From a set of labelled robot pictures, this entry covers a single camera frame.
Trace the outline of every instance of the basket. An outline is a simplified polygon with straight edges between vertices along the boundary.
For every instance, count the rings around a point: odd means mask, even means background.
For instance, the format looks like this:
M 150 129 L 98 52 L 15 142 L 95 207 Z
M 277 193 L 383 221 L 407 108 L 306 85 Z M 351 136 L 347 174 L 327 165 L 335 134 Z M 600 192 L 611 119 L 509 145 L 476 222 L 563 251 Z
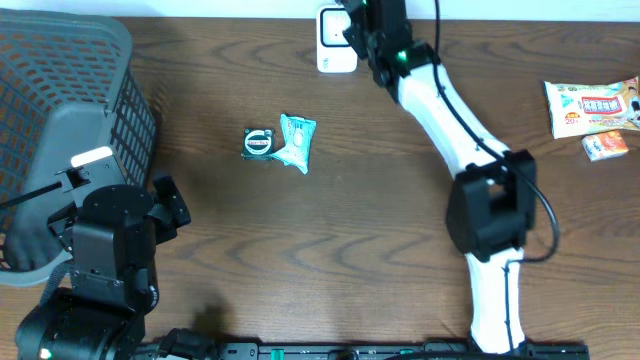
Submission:
M 127 184 L 145 185 L 157 124 L 131 53 L 113 19 L 0 10 L 0 201 L 54 183 L 71 157 L 103 146 Z M 42 282 L 70 258 L 47 219 L 72 202 L 54 191 L 0 213 L 0 284 Z

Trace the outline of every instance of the light blue candy packet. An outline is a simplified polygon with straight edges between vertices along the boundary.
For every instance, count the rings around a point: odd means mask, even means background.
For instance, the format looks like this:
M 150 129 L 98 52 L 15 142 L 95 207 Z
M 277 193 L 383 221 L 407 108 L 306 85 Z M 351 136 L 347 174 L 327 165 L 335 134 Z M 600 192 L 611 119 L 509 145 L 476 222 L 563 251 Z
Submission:
M 316 131 L 316 122 L 301 117 L 280 116 L 284 147 L 272 155 L 286 166 L 295 165 L 303 174 L 309 172 L 311 139 Z

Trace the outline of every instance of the white backdrop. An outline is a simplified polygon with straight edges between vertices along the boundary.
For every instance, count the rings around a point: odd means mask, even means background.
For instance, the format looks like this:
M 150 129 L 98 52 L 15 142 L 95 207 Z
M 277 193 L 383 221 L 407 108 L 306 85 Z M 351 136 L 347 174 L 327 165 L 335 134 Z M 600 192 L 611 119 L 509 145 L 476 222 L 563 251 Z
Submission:
M 330 0 L 1 0 L 0 7 L 109 16 L 313 18 Z M 640 0 L 440 0 L 445 19 L 640 21 Z M 432 0 L 407 0 L 433 18 Z

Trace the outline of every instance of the black metal rod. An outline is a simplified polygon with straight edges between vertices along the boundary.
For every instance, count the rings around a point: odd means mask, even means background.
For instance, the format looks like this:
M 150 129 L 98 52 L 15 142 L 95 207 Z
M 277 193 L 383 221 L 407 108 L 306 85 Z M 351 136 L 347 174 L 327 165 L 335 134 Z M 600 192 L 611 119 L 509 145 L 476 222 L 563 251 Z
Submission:
M 0 204 L 0 210 L 4 210 L 4 209 L 8 209 L 10 207 L 14 207 L 16 205 L 22 204 L 25 201 L 31 200 L 33 198 L 36 198 L 40 195 L 44 195 L 48 192 L 51 192 L 55 189 L 59 189 L 62 187 L 62 183 L 61 182 L 57 182 L 55 184 L 51 184 L 51 185 L 47 185 L 45 187 L 42 187 L 38 190 L 34 190 L 30 193 L 26 193 L 24 195 L 20 195 L 15 199 L 11 199 L 7 202 L 4 202 L 2 204 Z

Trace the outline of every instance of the wood grain surface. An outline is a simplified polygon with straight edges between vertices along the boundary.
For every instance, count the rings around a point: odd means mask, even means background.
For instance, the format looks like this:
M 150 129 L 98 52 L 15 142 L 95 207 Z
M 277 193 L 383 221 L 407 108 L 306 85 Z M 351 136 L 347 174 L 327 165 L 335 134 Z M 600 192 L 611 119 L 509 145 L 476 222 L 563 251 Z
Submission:
M 133 67 L 163 115 L 154 168 L 193 215 L 158 248 L 161 290 L 148 338 L 174 327 L 265 342 L 466 337 L 469 274 L 444 226 L 448 171 L 418 123 L 365 64 L 323 75 L 308 20 L 121 19 Z M 431 22 L 416 22 L 431 39 Z M 638 24 L 445 22 L 442 58 L 458 92 L 512 149 L 536 157 L 555 207 L 558 255 L 521 276 L 534 340 L 584 341 L 593 359 L 640 354 L 640 133 L 631 152 L 590 163 L 554 140 L 541 85 L 638 75 Z M 245 127 L 282 112 L 317 120 L 310 172 L 243 161 Z M 278 146 L 282 137 L 278 131 Z M 545 214 L 527 252 L 550 241 Z M 42 287 L 1 288 L 0 358 Z

